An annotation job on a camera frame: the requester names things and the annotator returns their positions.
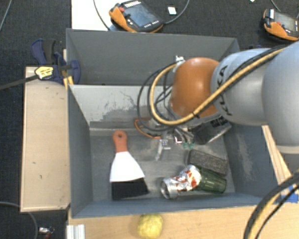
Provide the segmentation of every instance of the orange handheld device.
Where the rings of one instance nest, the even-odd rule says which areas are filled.
[[[280,40],[299,40],[299,22],[288,14],[275,9],[266,9],[263,15],[264,28]]]
[[[163,21],[141,0],[117,3],[109,11],[109,15],[112,22],[128,32],[154,33],[163,27]]]

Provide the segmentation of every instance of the yellow ball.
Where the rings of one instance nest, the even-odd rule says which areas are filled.
[[[159,214],[144,214],[140,217],[138,233],[144,239],[156,239],[163,228],[163,218]]]

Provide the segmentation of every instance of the black carpet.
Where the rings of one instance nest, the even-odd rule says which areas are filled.
[[[178,12],[186,0],[143,0],[165,20],[174,5]],[[275,0],[281,10],[296,15],[298,0]],[[9,0],[0,0],[0,22]],[[251,45],[273,47],[260,29],[263,11],[270,0],[191,0],[177,21],[161,33],[236,37],[240,48]],[[65,48],[65,29],[71,26],[71,0],[13,0],[0,34],[0,85],[23,77],[26,65],[36,61],[30,45],[38,38],[57,40],[55,49]],[[0,201],[19,203],[22,149],[23,86],[0,92]],[[65,238],[65,211],[35,213],[38,225],[56,228],[53,238]],[[0,239],[32,238],[31,219],[14,208],[0,207]]]

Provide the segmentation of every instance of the gray bin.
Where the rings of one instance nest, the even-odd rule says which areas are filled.
[[[159,183],[185,167],[189,150],[172,145],[161,161],[155,161],[157,140],[139,134],[133,125],[140,85],[151,72],[174,62],[175,55],[221,60],[237,51],[234,38],[67,30],[67,60],[78,59],[82,69],[80,84],[68,89],[73,218],[255,205],[277,185],[262,129],[234,125],[224,137],[195,146],[229,160],[225,193],[192,192],[167,200]],[[145,172],[148,195],[111,199],[116,129],[128,134],[128,148]]]

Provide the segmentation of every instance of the wooden panel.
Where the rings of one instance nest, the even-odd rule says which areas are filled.
[[[26,68],[26,77],[34,74]],[[21,211],[65,209],[70,203],[64,86],[25,84]]]

